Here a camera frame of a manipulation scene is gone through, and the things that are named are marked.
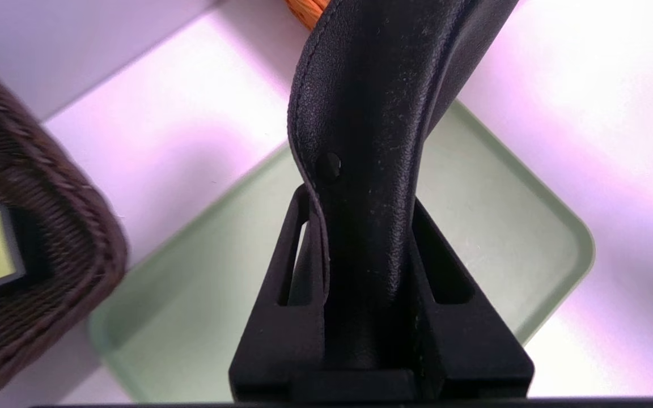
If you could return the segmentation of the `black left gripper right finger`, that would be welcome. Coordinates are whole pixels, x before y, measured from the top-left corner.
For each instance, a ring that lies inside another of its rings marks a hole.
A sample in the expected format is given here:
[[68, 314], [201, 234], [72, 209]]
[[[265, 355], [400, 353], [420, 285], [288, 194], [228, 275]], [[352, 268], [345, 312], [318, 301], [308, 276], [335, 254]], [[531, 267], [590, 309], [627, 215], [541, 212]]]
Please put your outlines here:
[[532, 360], [419, 201], [409, 255], [414, 373], [423, 400], [526, 397]]

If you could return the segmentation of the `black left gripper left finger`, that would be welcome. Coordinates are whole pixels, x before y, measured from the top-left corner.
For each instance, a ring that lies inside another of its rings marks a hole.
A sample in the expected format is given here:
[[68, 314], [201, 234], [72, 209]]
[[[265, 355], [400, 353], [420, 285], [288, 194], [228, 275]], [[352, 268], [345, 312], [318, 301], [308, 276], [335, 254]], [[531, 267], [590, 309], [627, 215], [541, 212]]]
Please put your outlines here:
[[[290, 304], [301, 229], [306, 228], [302, 296]], [[306, 186], [295, 189], [269, 267], [229, 367], [235, 401], [287, 401], [293, 379], [321, 368], [327, 246]]]

